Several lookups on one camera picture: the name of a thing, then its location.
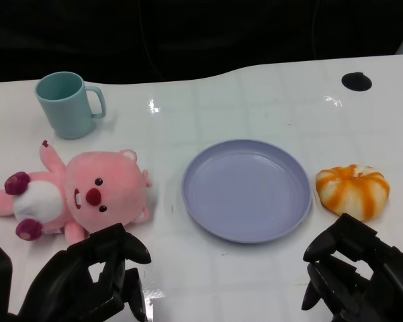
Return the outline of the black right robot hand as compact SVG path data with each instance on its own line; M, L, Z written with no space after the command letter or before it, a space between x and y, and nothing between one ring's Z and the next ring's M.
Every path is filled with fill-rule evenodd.
M333 321L403 321L403 252L344 213L306 248L302 310L323 301Z

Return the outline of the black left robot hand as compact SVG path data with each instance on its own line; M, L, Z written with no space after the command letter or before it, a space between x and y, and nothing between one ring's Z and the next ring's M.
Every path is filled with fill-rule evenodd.
M126 260L149 264L151 257L122 224L92 233L48 261L7 320L106 321L128 305L137 321L146 321L138 269L126 269Z

